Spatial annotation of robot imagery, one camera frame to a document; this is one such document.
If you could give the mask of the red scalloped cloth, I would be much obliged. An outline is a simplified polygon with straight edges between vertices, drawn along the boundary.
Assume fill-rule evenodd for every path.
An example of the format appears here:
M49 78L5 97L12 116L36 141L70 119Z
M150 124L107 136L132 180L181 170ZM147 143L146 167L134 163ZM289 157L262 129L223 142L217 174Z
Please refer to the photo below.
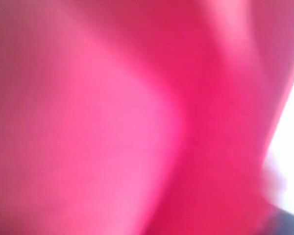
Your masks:
M255 235L294 0L0 0L0 235Z

